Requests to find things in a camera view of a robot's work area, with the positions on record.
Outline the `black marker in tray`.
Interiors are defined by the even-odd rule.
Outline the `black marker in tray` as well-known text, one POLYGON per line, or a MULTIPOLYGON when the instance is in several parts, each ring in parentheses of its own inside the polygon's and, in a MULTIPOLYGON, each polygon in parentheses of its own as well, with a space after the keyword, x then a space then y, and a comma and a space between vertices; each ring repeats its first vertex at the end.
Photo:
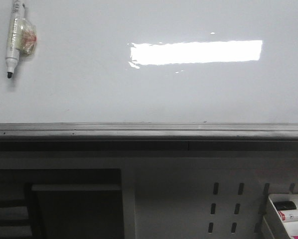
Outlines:
POLYGON ((273 202, 277 211, 296 210, 296 204, 293 201, 278 201, 273 202))

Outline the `white black-tipped whiteboard marker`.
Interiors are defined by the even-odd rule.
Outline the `white black-tipped whiteboard marker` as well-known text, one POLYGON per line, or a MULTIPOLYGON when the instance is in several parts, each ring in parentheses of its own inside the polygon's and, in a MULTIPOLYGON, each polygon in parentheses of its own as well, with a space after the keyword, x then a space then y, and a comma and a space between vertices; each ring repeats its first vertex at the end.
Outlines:
POLYGON ((23 0, 13 0, 6 42, 6 71, 11 79, 21 56, 31 56, 37 44, 36 27, 26 18, 23 0))

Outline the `white whiteboard with metal frame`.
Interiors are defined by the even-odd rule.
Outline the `white whiteboard with metal frame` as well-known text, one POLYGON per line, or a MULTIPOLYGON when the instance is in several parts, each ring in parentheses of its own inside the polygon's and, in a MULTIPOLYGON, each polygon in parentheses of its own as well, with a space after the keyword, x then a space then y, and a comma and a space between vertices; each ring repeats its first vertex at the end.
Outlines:
POLYGON ((298 150, 298 0, 28 0, 0 151, 298 150))

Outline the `white marker tray bin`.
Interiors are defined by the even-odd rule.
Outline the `white marker tray bin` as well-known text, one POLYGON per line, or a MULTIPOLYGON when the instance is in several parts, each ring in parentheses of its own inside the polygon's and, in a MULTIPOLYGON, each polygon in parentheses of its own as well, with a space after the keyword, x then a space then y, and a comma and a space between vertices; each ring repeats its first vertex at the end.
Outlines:
POLYGON ((263 217, 262 234, 266 239, 298 239, 298 222, 284 223, 273 202, 293 201, 298 210, 298 194, 270 194, 263 217))

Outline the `red capped white marker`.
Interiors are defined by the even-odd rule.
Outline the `red capped white marker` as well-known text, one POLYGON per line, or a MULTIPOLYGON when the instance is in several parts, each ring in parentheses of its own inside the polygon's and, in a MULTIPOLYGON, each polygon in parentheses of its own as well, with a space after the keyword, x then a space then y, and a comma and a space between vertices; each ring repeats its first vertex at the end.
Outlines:
POLYGON ((298 210, 278 211, 278 215, 284 223, 298 222, 298 210))

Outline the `dark framed panel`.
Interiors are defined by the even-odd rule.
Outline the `dark framed panel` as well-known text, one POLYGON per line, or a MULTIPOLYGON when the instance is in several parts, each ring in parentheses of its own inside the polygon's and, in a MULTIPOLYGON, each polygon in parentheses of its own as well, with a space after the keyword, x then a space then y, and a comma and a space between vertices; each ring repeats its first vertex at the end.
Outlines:
POLYGON ((35 239, 123 239, 119 169, 27 170, 24 195, 35 239))

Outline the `white pegboard panel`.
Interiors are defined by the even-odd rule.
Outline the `white pegboard panel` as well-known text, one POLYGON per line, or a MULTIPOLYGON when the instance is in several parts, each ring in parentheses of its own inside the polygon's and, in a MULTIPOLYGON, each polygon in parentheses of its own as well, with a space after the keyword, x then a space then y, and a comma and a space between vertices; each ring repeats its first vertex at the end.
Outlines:
POLYGON ((128 239, 261 239, 268 195, 298 193, 298 158, 138 158, 121 174, 128 239))

